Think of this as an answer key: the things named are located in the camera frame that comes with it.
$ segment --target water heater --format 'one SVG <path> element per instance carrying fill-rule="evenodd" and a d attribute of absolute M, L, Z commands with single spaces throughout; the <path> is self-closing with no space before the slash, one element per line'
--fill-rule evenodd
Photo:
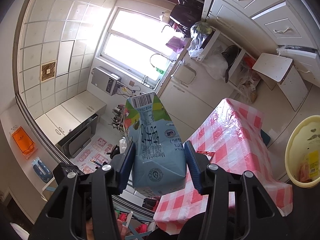
<path fill-rule="evenodd" d="M 114 95 L 120 87 L 118 82 L 120 82 L 121 77 L 101 66 L 95 67 L 92 70 L 92 74 L 91 83 L 111 96 Z"/>

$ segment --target window frame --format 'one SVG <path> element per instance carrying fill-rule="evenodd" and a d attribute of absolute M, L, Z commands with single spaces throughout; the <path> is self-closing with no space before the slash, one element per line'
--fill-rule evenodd
<path fill-rule="evenodd" d="M 111 35 L 115 35 L 115 36 L 118 36 L 118 37 L 122 37 L 122 38 L 125 38 L 125 39 L 128 39 L 132 42 L 135 42 L 151 51 L 153 51 L 154 53 L 160 53 L 162 54 L 160 51 L 156 50 L 156 49 L 153 49 L 152 47 L 146 45 L 146 44 L 143 44 L 141 43 L 140 41 L 137 41 L 136 39 L 133 39 L 129 36 L 126 36 L 122 33 L 119 33 L 117 31 L 113 31 L 111 28 L 113 26 L 113 23 L 114 21 L 116 20 L 116 17 L 117 15 L 119 14 L 120 11 L 127 11 L 127 12 L 130 12 L 130 13 L 136 13 L 136 14 L 139 14 L 139 15 L 145 15 L 146 17 L 150 17 L 150 18 L 153 18 L 155 20 L 160 20 L 159 18 L 156 18 L 156 17 L 153 17 L 152 15 L 148 15 L 148 14 L 145 14 L 143 12 L 137 12 L 137 11 L 134 11 L 132 9 L 127 9 L 127 8 L 123 8 L 123 7 L 115 7 L 114 10 L 113 10 L 113 13 L 111 13 L 112 15 L 112 18 L 111 20 L 109 21 L 109 24 L 106 26 L 106 35 L 104 35 L 102 38 L 104 39 L 103 40 L 103 43 L 102 43 L 102 47 L 100 49 L 100 53 L 99 53 L 99 56 L 103 58 L 104 61 L 106 61 L 108 64 L 110 64 L 111 66 L 117 66 L 119 69 L 122 70 L 122 72 L 124 72 L 124 74 L 130 74 L 133 75 L 135 77 L 135 80 L 137 80 L 138 82 L 140 82 L 141 84 L 143 85 L 146 85 L 154 90 L 156 90 L 157 86 L 159 85 L 159 83 L 163 80 L 165 74 L 167 73 L 167 71 L 165 71 L 164 74 L 160 74 L 159 73 L 159 77 L 157 80 L 153 80 L 151 78 L 146 78 L 147 76 L 140 73 L 139 71 L 131 68 L 130 66 L 114 59 L 113 57 L 105 54 L 103 51 L 108 43 L 108 39 L 110 38 Z"/>

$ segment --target yellow trash bin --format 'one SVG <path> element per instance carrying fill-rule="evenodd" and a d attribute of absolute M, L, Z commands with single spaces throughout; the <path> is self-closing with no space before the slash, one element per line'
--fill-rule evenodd
<path fill-rule="evenodd" d="M 290 180 L 299 187 L 314 187 L 320 178 L 303 183 L 299 181 L 300 166 L 303 158 L 318 150 L 320 152 L 320 115 L 303 120 L 293 131 L 285 150 L 285 169 Z"/>

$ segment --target window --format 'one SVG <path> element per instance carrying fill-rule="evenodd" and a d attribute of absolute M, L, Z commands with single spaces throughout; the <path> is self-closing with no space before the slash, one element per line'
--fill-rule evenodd
<path fill-rule="evenodd" d="M 182 33 L 165 27 L 159 19 L 135 11 L 118 8 L 113 18 L 101 56 L 130 72 L 140 82 L 155 88 L 171 61 L 155 53 L 174 59 L 176 53 L 165 44 Z"/>

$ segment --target red and white checkered tablecloth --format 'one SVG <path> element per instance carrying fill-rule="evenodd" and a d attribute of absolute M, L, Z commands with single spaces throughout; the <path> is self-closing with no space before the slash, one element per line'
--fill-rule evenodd
<path fill-rule="evenodd" d="M 227 172 L 253 171 L 286 216 L 292 211 L 292 186 L 273 179 L 268 150 L 260 136 L 263 113 L 238 101 L 223 99 L 189 138 L 196 151 L 215 152 L 211 163 Z M 170 235 L 178 234 L 188 219 L 205 212 L 208 196 L 193 187 L 187 170 L 186 187 L 161 197 L 154 220 Z M 229 207 L 235 206 L 229 195 Z"/>

